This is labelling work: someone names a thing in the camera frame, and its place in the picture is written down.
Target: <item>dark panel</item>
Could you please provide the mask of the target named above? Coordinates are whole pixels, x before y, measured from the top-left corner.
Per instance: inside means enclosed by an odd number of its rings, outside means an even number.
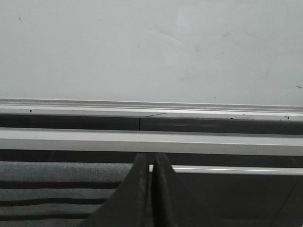
[[[269,227],[298,176],[178,174],[225,227]]]
[[[303,135],[303,122],[141,118],[142,131],[186,131]]]
[[[43,129],[139,130],[139,118],[0,114],[0,127]]]
[[[172,165],[192,166],[250,166],[250,167],[303,167],[303,157],[215,155],[215,154],[166,154]]]
[[[271,227],[303,226],[303,178],[297,182],[292,193],[280,210]]]

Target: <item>scratch mark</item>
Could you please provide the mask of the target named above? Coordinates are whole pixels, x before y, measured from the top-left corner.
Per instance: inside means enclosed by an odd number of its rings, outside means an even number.
[[[148,115],[148,116],[144,116],[144,117],[153,117],[153,116],[158,116],[158,115],[163,115],[163,114],[167,114],[167,113],[157,113],[157,114]]]
[[[175,38],[172,34],[169,34],[169,33],[166,33],[166,32],[163,32],[163,31],[160,31],[156,28],[153,28],[153,30],[148,30],[148,32],[158,36],[158,37],[161,37],[162,39],[164,40],[167,40],[169,41],[170,43],[173,42],[175,44],[184,44],[182,41],[178,40],[177,38]]]
[[[223,37],[226,38],[226,37],[228,37],[230,34],[231,34],[231,32],[227,32],[227,33],[223,34]]]

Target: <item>black stripe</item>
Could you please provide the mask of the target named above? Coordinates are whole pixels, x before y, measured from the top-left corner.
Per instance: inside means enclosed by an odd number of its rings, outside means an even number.
[[[0,127],[303,135],[303,122],[0,114]]]
[[[0,201],[0,207],[14,207],[14,206],[31,206],[45,203],[64,203],[64,204],[103,204],[107,199],[74,199],[74,198],[43,198],[32,200],[18,200],[18,201]]]
[[[2,189],[34,188],[117,188],[120,182],[10,182],[0,181]]]
[[[49,214],[27,216],[0,216],[0,221],[27,221],[44,219],[86,219],[90,214]]]
[[[139,130],[139,118],[0,114],[0,127],[133,131]]]
[[[141,118],[140,130],[303,135],[303,122],[291,122],[285,119],[286,121]]]

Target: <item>metal trim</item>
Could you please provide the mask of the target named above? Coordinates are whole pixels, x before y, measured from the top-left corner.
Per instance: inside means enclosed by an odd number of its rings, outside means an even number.
[[[303,168],[233,167],[233,166],[172,166],[177,173],[232,175],[303,175]]]
[[[303,156],[303,136],[0,128],[0,149]]]
[[[0,99],[0,114],[182,117],[303,121],[302,106]]]

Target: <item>metal bar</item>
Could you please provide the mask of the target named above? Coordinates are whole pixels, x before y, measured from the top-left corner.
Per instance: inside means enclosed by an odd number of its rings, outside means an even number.
[[[303,121],[303,107],[0,99],[2,114],[182,117]]]
[[[0,149],[302,156],[303,136],[0,128]]]
[[[176,173],[184,174],[232,174],[232,175],[303,175],[303,168],[268,168],[234,166],[174,166]]]

